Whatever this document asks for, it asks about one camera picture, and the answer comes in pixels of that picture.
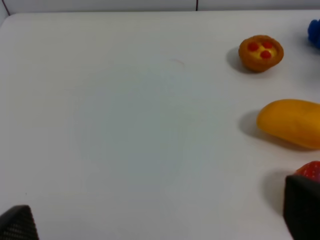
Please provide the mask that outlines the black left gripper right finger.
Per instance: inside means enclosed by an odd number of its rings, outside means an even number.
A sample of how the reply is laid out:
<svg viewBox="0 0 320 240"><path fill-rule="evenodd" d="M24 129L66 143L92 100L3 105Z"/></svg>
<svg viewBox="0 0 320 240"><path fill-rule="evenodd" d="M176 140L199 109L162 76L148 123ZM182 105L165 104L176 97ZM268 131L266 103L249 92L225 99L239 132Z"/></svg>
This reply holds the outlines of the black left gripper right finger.
<svg viewBox="0 0 320 240"><path fill-rule="evenodd" d="M320 184L299 175L285 178L283 218L294 240L320 238Z"/></svg>

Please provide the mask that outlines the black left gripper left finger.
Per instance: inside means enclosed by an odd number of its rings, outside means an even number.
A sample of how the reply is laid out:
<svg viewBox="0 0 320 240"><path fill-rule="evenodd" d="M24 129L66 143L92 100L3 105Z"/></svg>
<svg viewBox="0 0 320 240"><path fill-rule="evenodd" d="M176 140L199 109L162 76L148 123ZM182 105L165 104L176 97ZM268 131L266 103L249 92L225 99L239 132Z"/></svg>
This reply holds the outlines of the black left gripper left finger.
<svg viewBox="0 0 320 240"><path fill-rule="evenodd" d="M16 205L0 215L0 240L39 240L29 205Z"/></svg>

